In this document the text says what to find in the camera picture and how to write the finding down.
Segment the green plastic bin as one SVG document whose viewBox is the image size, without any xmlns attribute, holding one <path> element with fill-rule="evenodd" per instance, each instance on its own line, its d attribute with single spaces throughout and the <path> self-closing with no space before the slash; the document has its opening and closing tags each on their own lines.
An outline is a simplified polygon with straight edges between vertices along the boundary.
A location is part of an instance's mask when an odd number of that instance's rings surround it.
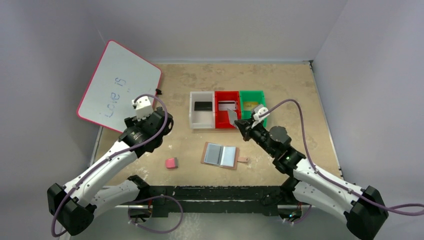
<svg viewBox="0 0 424 240">
<path fill-rule="evenodd" d="M 252 125 L 252 110 L 244 111 L 243 102 L 258 102 L 259 105 L 263 104 L 265 107 L 266 99 L 264 92 L 262 90 L 241 90 L 239 91 L 239 99 L 240 99 L 240 110 L 241 110 L 241 119 L 248 120 L 249 125 Z"/>
</svg>

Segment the pink framed whiteboard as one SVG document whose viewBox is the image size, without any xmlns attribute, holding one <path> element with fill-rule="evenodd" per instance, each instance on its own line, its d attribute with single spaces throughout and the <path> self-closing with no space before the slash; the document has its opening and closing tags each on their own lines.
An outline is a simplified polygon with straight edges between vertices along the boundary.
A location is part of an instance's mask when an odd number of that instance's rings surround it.
<svg viewBox="0 0 424 240">
<path fill-rule="evenodd" d="M 122 132 L 124 119 L 135 116 L 132 101 L 155 95 L 162 71 L 120 43 L 109 40 L 76 114 L 83 120 Z"/>
</svg>

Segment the white plastic bin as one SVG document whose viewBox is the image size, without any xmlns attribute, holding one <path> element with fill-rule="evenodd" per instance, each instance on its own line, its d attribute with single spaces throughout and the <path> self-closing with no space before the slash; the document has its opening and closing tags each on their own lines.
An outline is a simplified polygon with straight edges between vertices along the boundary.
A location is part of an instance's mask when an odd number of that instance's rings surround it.
<svg viewBox="0 0 424 240">
<path fill-rule="evenodd" d="M 210 102 L 211 110 L 195 110 L 196 102 Z M 189 97 L 189 126 L 191 129 L 215 128 L 215 92 L 191 91 Z"/>
</svg>

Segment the pink eraser block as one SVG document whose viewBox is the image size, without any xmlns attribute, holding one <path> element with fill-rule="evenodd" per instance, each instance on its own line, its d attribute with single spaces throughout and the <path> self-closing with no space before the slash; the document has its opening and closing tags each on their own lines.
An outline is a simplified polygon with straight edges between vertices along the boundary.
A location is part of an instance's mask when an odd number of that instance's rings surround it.
<svg viewBox="0 0 424 240">
<path fill-rule="evenodd" d="M 177 169 L 179 167 L 178 159 L 176 157 L 166 159 L 165 167 L 168 170 Z"/>
</svg>

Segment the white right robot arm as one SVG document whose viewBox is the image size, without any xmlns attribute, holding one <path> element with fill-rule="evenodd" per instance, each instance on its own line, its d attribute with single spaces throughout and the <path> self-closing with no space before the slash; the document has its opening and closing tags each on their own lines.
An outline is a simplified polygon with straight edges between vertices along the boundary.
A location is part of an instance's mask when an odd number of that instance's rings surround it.
<svg viewBox="0 0 424 240">
<path fill-rule="evenodd" d="M 280 196 L 288 204 L 296 200 L 313 205 L 333 215 L 360 240 L 373 240 L 389 213 L 370 203 L 384 205 L 380 192 L 368 186 L 349 183 L 311 164 L 309 159 L 291 146 L 292 139 L 282 126 L 266 130 L 252 119 L 234 122 L 243 140 L 253 140 L 273 158 L 275 168 L 289 176 Z"/>
</svg>

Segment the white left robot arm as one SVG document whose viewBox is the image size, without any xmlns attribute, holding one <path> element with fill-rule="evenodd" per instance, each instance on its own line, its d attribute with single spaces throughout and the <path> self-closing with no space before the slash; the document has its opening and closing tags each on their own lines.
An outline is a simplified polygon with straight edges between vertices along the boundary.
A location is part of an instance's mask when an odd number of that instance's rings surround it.
<svg viewBox="0 0 424 240">
<path fill-rule="evenodd" d="M 128 117 L 124 122 L 126 129 L 96 163 L 64 185 L 54 183 L 47 189 L 53 237 L 78 235 L 95 217 L 119 204 L 148 201 L 149 191 L 137 176 L 116 187 L 103 187 L 126 166 L 161 146 L 173 129 L 173 116 L 166 108 L 157 107 L 145 118 Z"/>
</svg>

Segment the brown leather card holder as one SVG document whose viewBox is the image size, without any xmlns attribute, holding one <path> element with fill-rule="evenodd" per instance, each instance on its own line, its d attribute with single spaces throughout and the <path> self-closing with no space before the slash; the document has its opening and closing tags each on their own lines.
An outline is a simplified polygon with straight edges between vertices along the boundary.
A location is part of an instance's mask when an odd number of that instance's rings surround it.
<svg viewBox="0 0 424 240">
<path fill-rule="evenodd" d="M 230 170 L 236 170 L 238 163 L 247 164 L 249 161 L 249 157 L 240 156 L 238 147 L 211 142 L 204 144 L 200 159 L 202 164 Z"/>
</svg>

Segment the red plastic bin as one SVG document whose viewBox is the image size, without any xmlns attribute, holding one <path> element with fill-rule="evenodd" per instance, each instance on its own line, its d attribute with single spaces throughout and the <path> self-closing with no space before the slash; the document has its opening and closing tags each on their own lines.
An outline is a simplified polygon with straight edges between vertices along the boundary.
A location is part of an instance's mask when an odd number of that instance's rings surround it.
<svg viewBox="0 0 424 240">
<path fill-rule="evenodd" d="M 217 129 L 233 129 L 234 127 L 230 125 L 228 112 L 219 111 L 218 102 L 219 101 L 235 101 L 236 102 L 236 112 L 238 119 L 241 119 L 241 104 L 240 104 L 240 94 L 238 91 L 215 91 L 214 92 L 214 101 L 215 101 L 215 128 Z"/>
</svg>

